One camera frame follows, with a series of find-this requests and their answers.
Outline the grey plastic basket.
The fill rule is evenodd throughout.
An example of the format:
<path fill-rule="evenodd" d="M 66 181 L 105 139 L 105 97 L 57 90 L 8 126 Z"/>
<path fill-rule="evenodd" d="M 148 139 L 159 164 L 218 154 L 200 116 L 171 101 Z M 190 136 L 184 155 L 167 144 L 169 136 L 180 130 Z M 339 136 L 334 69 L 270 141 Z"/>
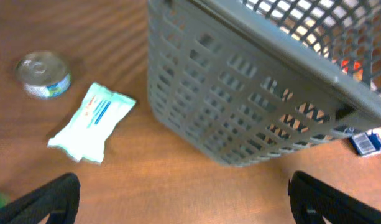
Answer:
<path fill-rule="evenodd" d="M 249 166 L 381 127 L 381 0 L 153 0 L 155 117 Z"/>

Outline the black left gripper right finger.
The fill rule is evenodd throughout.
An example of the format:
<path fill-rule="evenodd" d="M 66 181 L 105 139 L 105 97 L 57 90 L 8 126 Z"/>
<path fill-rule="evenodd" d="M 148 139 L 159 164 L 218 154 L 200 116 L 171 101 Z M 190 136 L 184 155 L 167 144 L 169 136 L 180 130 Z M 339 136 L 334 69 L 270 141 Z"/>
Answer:
<path fill-rule="evenodd" d="M 381 224 L 381 211 L 310 176 L 296 171 L 288 182 L 288 196 L 297 224 Z"/>

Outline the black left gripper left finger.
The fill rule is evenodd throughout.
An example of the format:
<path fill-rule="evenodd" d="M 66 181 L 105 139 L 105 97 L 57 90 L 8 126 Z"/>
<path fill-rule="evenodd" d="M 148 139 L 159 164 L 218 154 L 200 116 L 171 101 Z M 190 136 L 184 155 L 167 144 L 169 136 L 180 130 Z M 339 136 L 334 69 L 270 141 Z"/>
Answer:
<path fill-rule="evenodd" d="M 80 203 L 80 181 L 69 172 L 0 208 L 0 224 L 74 224 Z"/>

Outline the blue tissue pack box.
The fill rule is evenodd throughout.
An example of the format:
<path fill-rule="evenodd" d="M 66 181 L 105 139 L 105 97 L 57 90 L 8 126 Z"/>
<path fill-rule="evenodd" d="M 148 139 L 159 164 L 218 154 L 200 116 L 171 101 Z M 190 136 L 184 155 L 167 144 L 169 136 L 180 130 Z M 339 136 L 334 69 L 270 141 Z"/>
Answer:
<path fill-rule="evenodd" d="M 349 141 L 361 157 L 381 154 L 381 128 L 356 134 L 350 137 Z"/>

